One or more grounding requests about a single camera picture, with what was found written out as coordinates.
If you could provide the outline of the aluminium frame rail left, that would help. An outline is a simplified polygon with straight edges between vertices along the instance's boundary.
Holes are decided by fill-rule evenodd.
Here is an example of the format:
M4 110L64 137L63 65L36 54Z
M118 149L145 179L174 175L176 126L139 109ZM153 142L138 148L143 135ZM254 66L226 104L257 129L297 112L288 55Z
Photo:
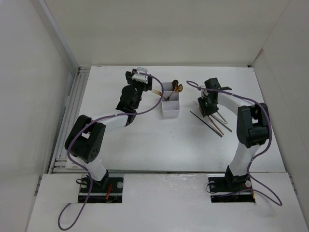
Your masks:
M65 97L62 107L63 114L59 119L51 157L45 171L47 174L54 172L54 166L57 162L60 163L61 167L65 167L66 155L62 154L64 143L78 116L90 69L90 66L82 66L77 69L69 93Z

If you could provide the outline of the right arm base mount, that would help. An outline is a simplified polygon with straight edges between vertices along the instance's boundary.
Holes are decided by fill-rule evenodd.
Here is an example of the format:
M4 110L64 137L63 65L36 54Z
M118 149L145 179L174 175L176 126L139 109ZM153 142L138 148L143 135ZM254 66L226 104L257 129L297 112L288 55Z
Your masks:
M240 181L232 181L225 176L209 176L207 191L212 203L255 203L252 183L245 176Z

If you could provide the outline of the gold fork green handle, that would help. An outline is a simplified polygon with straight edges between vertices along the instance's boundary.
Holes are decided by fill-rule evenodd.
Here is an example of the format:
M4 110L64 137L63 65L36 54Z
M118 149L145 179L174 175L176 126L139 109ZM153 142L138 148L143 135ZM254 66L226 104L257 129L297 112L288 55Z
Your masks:
M169 101L169 99L165 98L165 97L163 96L163 93L160 92L159 90L153 89L153 90L152 90L152 93L154 93L154 94L156 94L156 95L159 95L160 97L162 97L162 98L163 98L164 100L166 100L166 101Z

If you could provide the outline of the rose gold small fork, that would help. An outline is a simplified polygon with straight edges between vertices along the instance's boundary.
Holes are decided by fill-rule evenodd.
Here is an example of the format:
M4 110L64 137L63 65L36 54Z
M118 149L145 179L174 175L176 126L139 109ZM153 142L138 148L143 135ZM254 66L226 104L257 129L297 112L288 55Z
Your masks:
M222 134L224 135L223 131L219 128L219 126L213 121L213 119L211 119L210 116L207 116L208 119L210 120L210 122L215 126L215 128Z

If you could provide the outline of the white three-compartment utensil holder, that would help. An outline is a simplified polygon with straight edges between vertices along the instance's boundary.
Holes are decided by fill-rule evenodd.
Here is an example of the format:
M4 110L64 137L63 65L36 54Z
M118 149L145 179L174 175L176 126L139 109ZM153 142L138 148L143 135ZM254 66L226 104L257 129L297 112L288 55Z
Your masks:
M172 82L163 82L162 85L164 88L163 98L161 102L162 117L178 117L180 111L179 93L173 91Z

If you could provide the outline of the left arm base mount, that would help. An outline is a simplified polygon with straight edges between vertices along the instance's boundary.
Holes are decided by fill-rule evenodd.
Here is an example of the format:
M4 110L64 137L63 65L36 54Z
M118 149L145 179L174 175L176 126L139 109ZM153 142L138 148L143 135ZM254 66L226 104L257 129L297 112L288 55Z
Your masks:
M85 175L77 179L76 183L80 186L78 203L84 203L90 190L90 179ZM123 187L124 176L120 174L110 174L102 183L93 180L87 203L122 203Z

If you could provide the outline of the gold spoon green handle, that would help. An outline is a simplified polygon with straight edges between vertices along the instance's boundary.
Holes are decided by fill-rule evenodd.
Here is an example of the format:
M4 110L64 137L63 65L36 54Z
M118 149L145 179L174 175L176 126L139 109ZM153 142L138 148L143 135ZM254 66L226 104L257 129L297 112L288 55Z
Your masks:
M173 90L173 92L169 95L169 99L171 98L173 93L180 93L183 91L183 86L182 84L178 85L175 87L175 89Z

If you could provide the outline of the silver chopstick far right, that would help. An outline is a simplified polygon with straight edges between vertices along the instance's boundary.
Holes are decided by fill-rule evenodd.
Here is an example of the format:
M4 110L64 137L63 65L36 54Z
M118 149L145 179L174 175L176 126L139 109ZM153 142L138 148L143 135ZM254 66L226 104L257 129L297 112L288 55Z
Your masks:
M227 120L219 113L217 112L218 115L218 121L229 131L232 132L232 130L228 127L228 122Z

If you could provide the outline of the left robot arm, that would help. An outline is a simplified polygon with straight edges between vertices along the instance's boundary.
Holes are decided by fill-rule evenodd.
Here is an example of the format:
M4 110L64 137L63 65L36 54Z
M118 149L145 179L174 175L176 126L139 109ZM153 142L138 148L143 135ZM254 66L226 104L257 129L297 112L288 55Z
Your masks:
M142 100L142 93L152 89L152 78L146 68L136 68L125 73L127 86L121 91L120 101L113 115L88 117L81 115L71 129L65 149L68 159L88 173L87 184L96 191L108 186L108 171L98 158L104 134L130 125Z

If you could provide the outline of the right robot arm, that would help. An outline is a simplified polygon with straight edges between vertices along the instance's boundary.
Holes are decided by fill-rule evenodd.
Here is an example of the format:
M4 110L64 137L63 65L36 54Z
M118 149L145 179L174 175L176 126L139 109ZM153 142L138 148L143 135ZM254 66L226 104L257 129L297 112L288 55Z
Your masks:
M197 99L203 117L218 112L224 106L237 116L236 134L239 141L235 156L222 177L210 177L212 192L236 192L244 189L249 181L248 165L260 146L269 139L268 107L245 97L230 93L231 88L222 87L217 78L210 78L200 87Z

